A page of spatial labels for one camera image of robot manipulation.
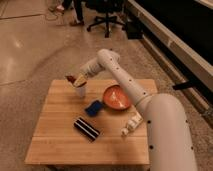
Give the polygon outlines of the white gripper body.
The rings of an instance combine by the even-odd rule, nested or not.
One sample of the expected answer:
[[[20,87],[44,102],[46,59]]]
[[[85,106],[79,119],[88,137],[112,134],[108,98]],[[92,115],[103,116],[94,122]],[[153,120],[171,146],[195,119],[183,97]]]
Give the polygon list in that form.
[[[89,61],[81,67],[81,73],[89,77],[94,77],[100,72],[100,65],[95,61]]]

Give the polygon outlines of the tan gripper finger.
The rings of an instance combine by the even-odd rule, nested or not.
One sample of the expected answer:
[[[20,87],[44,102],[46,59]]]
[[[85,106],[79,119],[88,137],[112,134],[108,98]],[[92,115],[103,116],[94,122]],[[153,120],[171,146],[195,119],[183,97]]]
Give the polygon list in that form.
[[[81,87],[87,82],[87,78],[83,74],[79,74],[77,79],[74,81],[73,86],[74,87]]]

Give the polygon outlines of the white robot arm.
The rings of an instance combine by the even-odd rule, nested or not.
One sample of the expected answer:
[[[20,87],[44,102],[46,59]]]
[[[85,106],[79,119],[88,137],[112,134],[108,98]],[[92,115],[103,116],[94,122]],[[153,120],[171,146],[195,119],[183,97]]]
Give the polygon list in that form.
[[[107,70],[147,123],[151,171],[198,171],[189,123],[182,103],[173,95],[152,94],[119,64],[120,55],[101,49],[81,67],[74,86]]]

